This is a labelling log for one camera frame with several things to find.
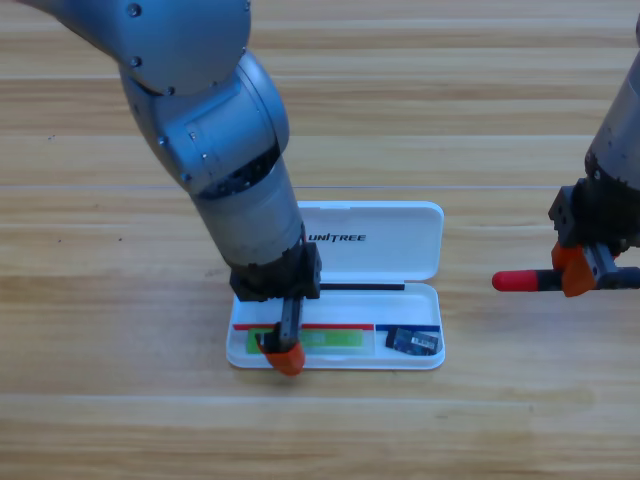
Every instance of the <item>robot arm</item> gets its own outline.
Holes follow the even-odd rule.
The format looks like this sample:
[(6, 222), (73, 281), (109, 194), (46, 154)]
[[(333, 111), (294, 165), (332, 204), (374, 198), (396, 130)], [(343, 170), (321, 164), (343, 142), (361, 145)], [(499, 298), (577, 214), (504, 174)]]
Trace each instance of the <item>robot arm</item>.
[[(640, 17), (636, 26), (640, 46)], [(560, 189), (549, 218), (558, 232), (553, 270), (500, 272), (507, 291), (639, 289), (640, 269), (615, 258), (640, 247), (640, 54), (633, 62), (585, 157), (586, 177)]]
[(285, 299), (260, 341), (268, 355), (289, 352), (302, 299), (320, 295), (321, 262), (282, 159), (285, 107), (246, 48), (249, 0), (19, 1), (118, 64), (141, 133), (193, 200), (239, 300)]

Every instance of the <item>wooden table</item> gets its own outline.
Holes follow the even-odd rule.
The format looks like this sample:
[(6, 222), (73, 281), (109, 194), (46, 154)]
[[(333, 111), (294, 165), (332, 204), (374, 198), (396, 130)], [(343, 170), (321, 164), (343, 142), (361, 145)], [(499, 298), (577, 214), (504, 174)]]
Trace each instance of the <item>wooden table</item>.
[[(500, 295), (637, 47), (636, 0), (267, 0), (300, 199), (445, 210), (437, 371), (231, 368), (228, 272), (110, 60), (0, 5), (0, 478), (638, 479), (637, 293)], [(640, 257), (623, 259), (640, 264)]]

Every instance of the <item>case lid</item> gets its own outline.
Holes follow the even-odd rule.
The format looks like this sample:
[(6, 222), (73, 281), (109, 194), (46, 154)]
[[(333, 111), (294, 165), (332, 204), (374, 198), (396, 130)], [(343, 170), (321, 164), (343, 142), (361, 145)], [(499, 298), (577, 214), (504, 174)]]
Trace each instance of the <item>case lid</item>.
[(440, 263), (444, 212), (431, 202), (299, 202), (323, 283), (427, 280)]

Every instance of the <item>black strip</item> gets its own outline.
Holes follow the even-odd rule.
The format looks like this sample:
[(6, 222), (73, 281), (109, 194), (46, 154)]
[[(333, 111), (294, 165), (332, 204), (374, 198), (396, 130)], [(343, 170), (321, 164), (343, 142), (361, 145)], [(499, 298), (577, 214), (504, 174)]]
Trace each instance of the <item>black strip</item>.
[(320, 290), (404, 290), (403, 283), (321, 283)]
[(376, 332), (388, 332), (393, 328), (402, 328), (412, 333), (414, 332), (429, 332), (440, 333), (440, 325), (376, 325)]

